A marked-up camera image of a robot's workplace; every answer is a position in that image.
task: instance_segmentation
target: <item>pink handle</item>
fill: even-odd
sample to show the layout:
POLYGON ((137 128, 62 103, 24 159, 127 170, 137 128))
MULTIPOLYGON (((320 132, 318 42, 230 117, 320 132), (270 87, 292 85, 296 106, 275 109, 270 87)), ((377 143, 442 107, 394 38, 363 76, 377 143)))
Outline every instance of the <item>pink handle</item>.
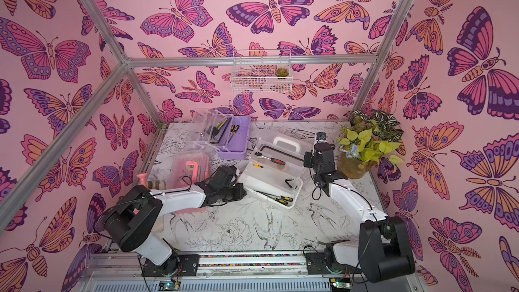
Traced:
POLYGON ((146 184, 146 176, 148 176, 147 172, 143 174, 137 174, 137 178, 141 180, 141 185, 144 185, 144 187, 148 188, 148 185, 146 184))

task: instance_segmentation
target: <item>bird drawing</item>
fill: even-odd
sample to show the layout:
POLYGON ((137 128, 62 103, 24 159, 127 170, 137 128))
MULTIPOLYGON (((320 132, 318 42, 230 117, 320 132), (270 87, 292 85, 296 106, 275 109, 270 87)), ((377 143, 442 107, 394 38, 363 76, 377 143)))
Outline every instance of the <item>bird drawing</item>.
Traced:
POLYGON ((256 233, 258 237, 262 240, 265 240, 265 249, 272 249, 274 250, 279 242, 279 237, 281 237, 281 223, 279 224, 279 231, 276 234, 274 232, 274 229, 272 228, 274 224, 274 217, 272 216, 272 212, 270 212, 270 217, 268 216, 268 213, 265 212, 267 215, 267 221, 268 221, 268 230, 263 230, 260 225, 256 222, 256 218, 252 216, 254 220, 254 228, 256 228, 256 233))
POLYGON ((337 223, 334 220, 332 220, 332 218, 328 217, 327 215, 325 215, 323 213, 323 209, 330 211, 331 213, 334 213, 332 210, 330 210, 329 208, 326 208, 322 205, 315 204, 315 203, 310 203, 310 205, 307 206, 306 209, 308 211, 312 211, 312 216, 311 216, 312 221, 314 221, 314 224, 317 227, 317 229, 319 229, 324 235, 326 235, 326 234, 324 233, 324 231, 321 228, 321 222, 320 222, 321 218, 325 219, 335 229, 335 226, 332 223, 334 223, 336 225, 337 225, 337 223))

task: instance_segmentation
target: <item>plant pot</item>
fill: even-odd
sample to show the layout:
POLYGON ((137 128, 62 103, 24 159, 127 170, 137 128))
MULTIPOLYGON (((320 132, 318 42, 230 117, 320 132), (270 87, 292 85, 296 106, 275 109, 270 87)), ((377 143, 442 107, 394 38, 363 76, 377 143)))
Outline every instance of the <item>plant pot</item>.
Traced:
POLYGON ((374 161, 366 162, 356 158, 346 158, 345 154, 341 154, 337 169, 343 172, 348 178, 359 179, 375 164, 374 161))

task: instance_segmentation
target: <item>black cable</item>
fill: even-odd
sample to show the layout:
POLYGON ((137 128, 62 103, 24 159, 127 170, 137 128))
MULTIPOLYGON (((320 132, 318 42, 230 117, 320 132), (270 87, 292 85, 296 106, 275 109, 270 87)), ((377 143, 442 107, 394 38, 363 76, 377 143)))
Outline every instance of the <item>black cable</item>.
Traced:
POLYGON ((139 267, 141 268, 141 276, 144 279, 144 283, 146 284, 146 288, 148 289, 148 291, 152 292, 149 288, 148 282, 146 282, 146 277, 144 276, 144 269, 142 268, 141 258, 141 255, 137 255, 137 261, 139 262, 139 267))

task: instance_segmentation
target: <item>pink wall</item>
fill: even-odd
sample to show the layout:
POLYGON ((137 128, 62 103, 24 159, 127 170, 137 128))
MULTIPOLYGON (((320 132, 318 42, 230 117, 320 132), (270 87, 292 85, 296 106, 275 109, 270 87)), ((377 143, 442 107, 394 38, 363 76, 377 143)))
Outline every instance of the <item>pink wall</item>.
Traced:
POLYGON ((393 44, 393 58, 403 57, 404 65, 389 78, 385 70, 378 77, 375 101, 385 101, 401 122, 406 153, 398 170, 374 168, 373 176, 390 198, 388 213, 407 221, 417 268, 434 284, 431 291, 519 288, 519 36, 510 31, 519 14, 506 9, 515 2, 416 0, 406 38, 393 44), (434 16, 429 7, 443 7, 442 18, 426 22, 434 18, 426 16, 434 16), (432 31, 414 25, 432 25, 432 31), (417 41, 414 29, 425 39, 417 41), (472 68, 498 55, 506 65, 483 64, 489 70, 480 78, 463 81, 472 68), (477 88, 497 99, 491 104, 488 94, 475 94, 477 88))
MULTIPOLYGON (((117 25, 114 25, 117 30, 114 30, 114 32, 120 43, 124 45, 126 55, 133 58, 232 56, 233 49, 249 49, 251 43, 255 43, 258 47, 264 49, 276 49, 280 42, 297 44, 299 49, 293 50, 294 55, 307 54, 307 46, 309 48, 308 53, 311 54, 346 54, 346 42, 358 43, 358 46, 350 45, 350 53, 362 53, 370 48, 378 47, 389 22, 391 10, 394 9, 392 3, 398 1, 293 0, 290 3, 290 0, 275 0, 273 4, 285 7, 281 10, 284 10, 286 14, 288 14, 287 6, 291 6, 291 12, 294 16, 297 16, 288 17, 287 15, 286 18, 280 16, 280 23, 278 23, 275 19, 276 9, 271 10, 272 13, 270 13, 268 7, 264 5, 268 3, 267 0, 203 0, 203 3, 199 3, 198 0, 171 0, 173 7, 170 5, 170 0, 106 0, 110 5, 121 11, 111 12, 110 14, 107 11, 106 16, 117 22, 117 25), (259 2, 259 4, 236 6, 247 2, 259 2), (339 9, 328 10, 328 8, 338 4, 341 5, 339 9), (182 18, 185 21, 193 21, 191 26, 188 27, 179 18, 175 19, 171 8, 182 11, 184 14, 182 18), (248 14, 247 18, 250 18, 250 23, 247 23, 244 20, 245 17, 238 14, 242 10, 248 10, 246 15, 248 14), (332 17, 339 11, 341 13, 337 17, 332 17), (274 14, 272 22, 268 20, 269 16, 272 16, 270 14, 274 14), (175 28, 184 31, 175 33, 175 28), (216 51, 213 50, 214 53, 212 53, 211 49, 208 49, 205 45, 216 48, 216 51)), ((291 44, 283 43, 283 45, 292 48, 291 44)), ((302 82, 295 81, 294 83, 304 84, 304 81, 308 79, 314 81, 315 77, 327 67, 328 65, 308 65, 301 70, 297 68, 297 71, 294 72, 294 78, 302 80, 302 82)), ((349 106, 353 104, 353 101, 349 101, 349 105, 337 103, 332 105, 331 102, 324 101, 323 98, 333 94, 344 94, 342 87, 349 89, 349 81, 352 75, 362 73, 361 77, 364 78, 367 67, 362 65, 343 66, 335 78, 337 80, 336 86, 328 89, 318 88, 317 97, 306 92, 304 97, 293 100, 287 95, 277 93, 254 93, 252 95, 254 101, 251 106, 255 112, 250 115, 260 120, 271 120, 272 118, 264 115, 265 112, 259 105, 260 98, 269 98, 281 102, 285 107, 290 105, 320 109, 320 113, 311 116, 312 120, 326 119, 329 114, 341 117, 350 110, 349 106)), ((181 70, 183 67, 176 70, 163 70, 166 73, 162 71, 157 73, 156 70, 136 70, 138 74, 141 74, 141 80, 151 83, 145 85, 145 89, 149 92, 159 110, 162 109, 163 101, 172 99, 175 107, 182 110, 183 113, 182 117, 177 120, 185 121, 191 119, 189 113, 191 110, 229 105, 229 100, 231 100, 232 105, 237 93, 233 94, 230 90, 230 82, 225 82, 222 79, 223 76, 231 72, 230 67, 215 69, 190 67, 183 71, 179 71, 179 69, 181 70), (215 95, 214 99, 211 98, 212 103, 193 102, 180 98, 182 96, 180 93, 186 91, 182 86, 190 87, 187 80, 195 80, 197 71, 203 72, 206 78, 215 84, 215 89, 220 94, 219 96, 215 95), (158 87, 154 83, 162 83, 163 86, 158 87)))
MULTIPOLYGON (((77 0, 35 1, 16 0, 15 4, 13 0, 4 0, 0 3, 0 61, 3 67, 0 75, 0 142, 3 149, 0 160, 0 203, 16 185, 16 180, 37 159, 41 150, 52 142, 57 134, 55 130, 59 132, 62 128, 60 121, 69 121, 70 115, 61 113, 59 109, 64 107, 66 111, 66 104, 70 102, 73 113, 77 113, 103 80, 102 59, 105 61, 105 72, 106 68, 114 68, 116 65, 107 48, 101 51, 99 37, 94 31, 87 36, 81 34, 83 15, 77 0), (26 1, 34 3, 35 10, 42 9, 40 14, 34 12, 26 1), (51 66, 53 58, 45 53, 47 42, 53 46, 51 52, 55 59, 55 70, 51 66), (69 66, 73 69, 70 73, 72 77, 60 77, 59 69, 68 69, 69 66)), ((87 210, 91 199, 98 194, 94 205, 103 205, 104 200, 108 207, 112 206, 129 186, 122 185, 120 192, 112 196, 108 186, 102 187, 93 180, 93 174, 103 166, 113 165, 114 161, 120 163, 132 151, 139 154, 134 166, 138 171, 142 164, 139 139, 145 145, 149 145, 152 140, 152 134, 146 136, 137 120, 139 114, 146 114, 137 95, 131 94, 128 107, 132 115, 123 106, 121 98, 117 99, 117 95, 114 95, 110 102, 100 107, 71 144, 70 151, 63 153, 59 160, 60 167, 53 168, 54 172, 50 172, 42 182, 41 186, 45 184, 47 189, 44 191, 37 188, 3 232, 0 237, 0 291, 59 291, 65 277, 69 276, 69 265, 73 259, 76 255, 85 256, 79 251, 96 251, 93 244, 84 247, 85 243, 81 243, 83 236, 89 236, 87 210), (110 119, 113 114, 118 120, 122 115, 125 120, 133 117, 132 135, 125 149, 120 146, 116 151, 112 150, 109 140, 105 138, 101 113, 110 119), (51 223, 55 223, 55 215, 62 205, 65 205, 64 216, 60 221, 69 223, 60 227, 59 232, 52 231, 54 236, 50 240, 43 240, 44 233, 51 223), (62 240, 61 248, 66 248, 56 249, 55 244, 62 240), (32 243, 35 248, 26 250, 32 243), (46 273, 42 259, 35 259, 38 252, 45 258, 46 273)), ((97 238, 95 235, 90 236, 91 241, 97 238)), ((95 243, 102 245, 104 240, 95 243)), ((79 265, 71 269, 80 274, 79 265)), ((70 288, 74 282, 72 277, 65 288, 70 288)))

